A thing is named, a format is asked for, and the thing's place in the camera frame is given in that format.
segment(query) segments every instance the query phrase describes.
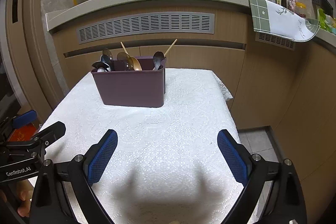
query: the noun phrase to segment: yellow jar lid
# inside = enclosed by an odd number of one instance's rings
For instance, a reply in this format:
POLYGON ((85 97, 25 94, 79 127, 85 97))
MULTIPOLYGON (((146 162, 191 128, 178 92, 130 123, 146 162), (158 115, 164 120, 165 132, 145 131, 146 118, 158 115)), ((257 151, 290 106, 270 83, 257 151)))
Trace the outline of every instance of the yellow jar lid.
POLYGON ((305 8, 305 9, 306 9, 306 5, 303 4, 303 3, 301 3, 301 2, 295 2, 295 5, 296 5, 297 7, 305 8))

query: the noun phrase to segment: jar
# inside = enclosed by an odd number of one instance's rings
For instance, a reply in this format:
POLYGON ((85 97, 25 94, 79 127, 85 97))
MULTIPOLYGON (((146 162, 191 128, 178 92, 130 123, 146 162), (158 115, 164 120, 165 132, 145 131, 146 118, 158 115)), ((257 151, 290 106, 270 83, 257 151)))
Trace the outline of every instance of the jar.
POLYGON ((306 5, 301 2, 295 2, 295 13, 303 18, 307 17, 307 8, 306 5))

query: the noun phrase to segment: vent slat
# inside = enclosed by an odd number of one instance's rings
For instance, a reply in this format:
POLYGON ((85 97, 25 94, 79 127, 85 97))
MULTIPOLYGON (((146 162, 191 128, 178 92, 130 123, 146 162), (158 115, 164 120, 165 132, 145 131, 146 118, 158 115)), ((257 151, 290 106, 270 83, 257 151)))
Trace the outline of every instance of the vent slat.
POLYGON ((265 42, 268 44, 272 44, 278 47, 287 48, 290 50, 294 50, 295 42, 283 37, 277 37, 275 35, 271 35, 268 33, 259 33, 256 32, 255 40, 259 42, 265 42))
POLYGON ((214 33, 214 14, 157 12, 106 19, 79 27, 79 44, 109 37, 158 32, 214 33))
POLYGON ((120 20, 113 21, 113 25, 114 25, 114 33, 122 33, 120 20))

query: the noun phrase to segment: blue textured pad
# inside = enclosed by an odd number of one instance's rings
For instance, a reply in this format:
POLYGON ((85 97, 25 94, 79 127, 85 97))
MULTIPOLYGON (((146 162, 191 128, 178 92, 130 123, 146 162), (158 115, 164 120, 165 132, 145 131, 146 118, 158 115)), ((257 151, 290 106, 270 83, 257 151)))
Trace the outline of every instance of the blue textured pad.
POLYGON ((218 133, 217 143, 236 181, 245 187, 248 182, 248 168, 223 130, 218 133))
POLYGON ((112 130, 107 140, 103 143, 98 153, 95 155, 93 160, 88 166, 87 181, 89 185, 96 183, 100 180, 104 173, 104 170, 109 163, 114 150, 118 144, 117 133, 112 130))
POLYGON ((13 128, 19 129, 30 122, 33 122, 37 119, 37 114, 35 111, 30 110, 16 118, 13 119, 13 128))

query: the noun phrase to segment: purple plastic container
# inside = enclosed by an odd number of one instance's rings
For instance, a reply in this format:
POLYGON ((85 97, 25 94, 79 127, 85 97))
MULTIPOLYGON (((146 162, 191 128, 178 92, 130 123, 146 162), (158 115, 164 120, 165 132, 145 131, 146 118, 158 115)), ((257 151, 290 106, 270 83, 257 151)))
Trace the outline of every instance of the purple plastic container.
MULTIPOLYGON (((91 71, 100 97, 105 105, 161 107, 164 103, 166 58, 162 69, 153 70, 153 57, 136 57, 142 71, 91 71)), ((114 60, 116 70, 124 65, 114 60)))

